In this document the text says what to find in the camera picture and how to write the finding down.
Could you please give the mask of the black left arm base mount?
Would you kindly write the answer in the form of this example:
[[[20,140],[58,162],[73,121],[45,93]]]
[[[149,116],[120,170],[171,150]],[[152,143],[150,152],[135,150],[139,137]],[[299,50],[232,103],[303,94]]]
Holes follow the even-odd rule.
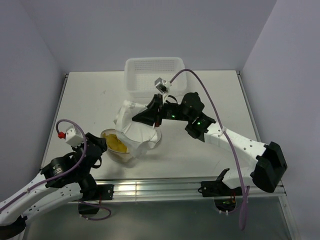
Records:
[[[111,201],[114,195],[114,184],[98,184],[93,194],[89,197],[83,197],[78,202],[78,213],[81,217],[91,221],[98,221],[99,218],[94,217],[100,210],[104,210],[103,201]]]

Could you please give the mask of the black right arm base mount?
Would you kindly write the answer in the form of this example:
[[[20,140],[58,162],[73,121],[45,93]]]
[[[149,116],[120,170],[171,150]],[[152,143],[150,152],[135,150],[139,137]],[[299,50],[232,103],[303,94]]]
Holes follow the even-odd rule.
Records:
[[[202,181],[197,190],[204,198],[214,198],[215,207],[222,212],[231,212],[236,208],[236,197],[242,196],[241,187],[229,188],[221,180]]]

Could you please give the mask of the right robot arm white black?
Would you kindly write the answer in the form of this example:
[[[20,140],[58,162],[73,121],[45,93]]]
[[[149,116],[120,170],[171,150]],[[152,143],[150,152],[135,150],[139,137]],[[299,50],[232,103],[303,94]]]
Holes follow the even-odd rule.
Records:
[[[160,126],[163,120],[185,121],[185,130],[192,138],[236,153],[245,160],[248,167],[226,168],[218,176],[215,184],[220,194],[251,185],[273,193],[288,168],[281,147],[273,141],[269,144],[254,141],[220,126],[203,113],[204,107],[197,92],[186,93],[181,103],[163,102],[162,96],[156,94],[132,120],[152,127]]]

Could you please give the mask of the white bra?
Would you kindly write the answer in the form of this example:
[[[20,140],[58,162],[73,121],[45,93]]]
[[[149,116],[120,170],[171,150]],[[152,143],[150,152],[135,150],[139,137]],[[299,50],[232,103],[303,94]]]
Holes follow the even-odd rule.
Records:
[[[154,149],[161,140],[161,133],[153,125],[133,121],[133,117],[146,109],[144,104],[124,100],[113,121],[117,138],[135,158]]]

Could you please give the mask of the yellow bra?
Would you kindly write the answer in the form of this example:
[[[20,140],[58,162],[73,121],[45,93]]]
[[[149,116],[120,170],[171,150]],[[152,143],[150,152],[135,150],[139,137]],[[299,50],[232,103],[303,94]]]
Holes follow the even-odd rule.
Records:
[[[127,153],[128,148],[125,144],[123,144],[118,138],[116,134],[103,134],[103,137],[106,139],[107,146],[119,153]]]

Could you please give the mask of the aluminium mounting rail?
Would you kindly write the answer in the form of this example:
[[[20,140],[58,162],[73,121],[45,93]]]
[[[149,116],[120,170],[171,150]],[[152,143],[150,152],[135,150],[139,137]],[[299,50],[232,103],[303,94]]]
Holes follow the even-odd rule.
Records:
[[[23,190],[22,200],[32,206],[41,204],[65,204],[81,200],[93,194],[97,185],[114,185],[112,200],[103,202],[153,202],[183,201],[203,198],[198,192],[201,182],[197,179],[156,179],[141,181],[95,181],[92,176],[67,184],[61,188],[49,187],[43,183],[35,188],[30,186]]]

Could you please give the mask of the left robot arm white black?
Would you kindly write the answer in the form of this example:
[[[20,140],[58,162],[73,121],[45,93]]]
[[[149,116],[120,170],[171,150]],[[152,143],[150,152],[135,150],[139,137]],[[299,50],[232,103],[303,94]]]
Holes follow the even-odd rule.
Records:
[[[90,174],[102,164],[105,138],[86,133],[85,143],[54,158],[21,190],[0,203],[0,238],[10,240],[41,214],[72,201],[96,197],[98,188]]]

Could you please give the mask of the white perforated plastic basket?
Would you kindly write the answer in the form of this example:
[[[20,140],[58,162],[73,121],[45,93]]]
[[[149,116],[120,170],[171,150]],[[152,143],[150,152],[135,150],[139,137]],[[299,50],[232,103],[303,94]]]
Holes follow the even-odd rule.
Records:
[[[129,58],[124,67],[124,89],[133,98],[150,98],[159,91],[155,80],[170,81],[185,68],[179,57]]]

